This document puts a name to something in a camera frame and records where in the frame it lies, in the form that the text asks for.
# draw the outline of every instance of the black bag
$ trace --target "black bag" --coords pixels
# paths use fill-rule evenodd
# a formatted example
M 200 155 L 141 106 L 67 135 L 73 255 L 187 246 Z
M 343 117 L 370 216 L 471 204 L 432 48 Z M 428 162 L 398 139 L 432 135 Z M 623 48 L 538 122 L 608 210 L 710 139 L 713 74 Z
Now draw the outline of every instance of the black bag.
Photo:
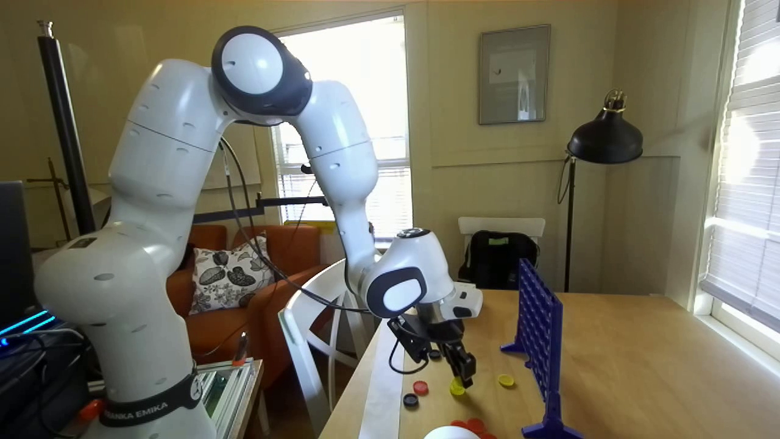
M 537 263 L 538 246 L 527 234 L 481 229 L 471 237 L 465 262 L 459 271 L 460 282 L 477 288 L 518 288 L 519 260 Z

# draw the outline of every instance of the window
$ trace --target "window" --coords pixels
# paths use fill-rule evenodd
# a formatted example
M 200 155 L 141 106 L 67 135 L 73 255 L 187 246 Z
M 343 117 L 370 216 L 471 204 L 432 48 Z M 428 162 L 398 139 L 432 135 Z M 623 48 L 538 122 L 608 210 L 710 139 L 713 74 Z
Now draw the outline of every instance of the window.
M 780 22 L 779 0 L 744 0 L 716 141 L 699 290 L 713 315 L 779 350 L 780 332 Z
M 369 217 L 378 240 L 396 237 L 412 226 L 410 129 L 407 129 L 407 54 L 404 20 L 384 17 L 282 37 L 287 50 L 311 68 L 312 78 L 341 82 L 352 88 L 380 166 L 369 198 Z M 323 195 L 308 163 L 303 141 L 290 124 L 275 129 L 280 195 Z M 292 205 L 282 221 L 332 221 L 324 205 Z

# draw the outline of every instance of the table surface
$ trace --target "table surface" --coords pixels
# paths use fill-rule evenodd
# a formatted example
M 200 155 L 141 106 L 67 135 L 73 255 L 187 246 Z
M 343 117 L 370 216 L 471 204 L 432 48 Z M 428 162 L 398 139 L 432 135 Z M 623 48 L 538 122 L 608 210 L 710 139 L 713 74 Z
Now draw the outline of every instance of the table surface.
M 564 426 L 582 438 L 779 438 L 780 377 L 758 367 L 714 330 L 662 295 L 564 294 L 560 404 Z M 447 361 L 404 377 L 429 384 L 417 411 L 398 400 L 398 438 L 424 438 L 454 419 L 481 419 L 490 435 L 523 438 L 543 419 L 534 374 L 523 356 L 503 355 L 514 339 L 518 295 L 485 290 L 481 318 L 465 323 L 465 350 L 477 360 L 473 389 L 454 398 Z M 386 326 L 373 337 L 358 371 L 340 398 L 323 438 L 360 438 L 378 345 L 390 345 Z M 518 389 L 498 385 L 512 374 Z

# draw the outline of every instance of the lamp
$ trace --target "lamp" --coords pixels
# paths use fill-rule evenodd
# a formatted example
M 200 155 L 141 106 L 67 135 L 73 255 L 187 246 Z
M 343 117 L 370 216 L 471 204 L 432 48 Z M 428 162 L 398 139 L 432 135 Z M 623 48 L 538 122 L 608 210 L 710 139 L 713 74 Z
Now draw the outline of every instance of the lamp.
M 577 127 L 568 141 L 568 221 L 565 221 L 565 282 L 570 285 L 570 237 L 576 217 L 576 162 L 629 163 L 642 157 L 642 132 L 624 119 L 624 94 L 613 90 L 601 116 Z

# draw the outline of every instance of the cushion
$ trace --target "cushion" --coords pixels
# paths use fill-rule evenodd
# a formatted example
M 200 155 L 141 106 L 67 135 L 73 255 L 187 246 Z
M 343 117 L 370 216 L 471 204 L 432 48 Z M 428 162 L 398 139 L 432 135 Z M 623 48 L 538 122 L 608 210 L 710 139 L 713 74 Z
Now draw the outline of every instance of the cushion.
M 196 295 L 191 315 L 235 310 L 250 302 L 251 294 L 274 284 L 274 271 L 258 260 L 268 260 L 265 240 L 254 237 L 237 250 L 196 250 Z

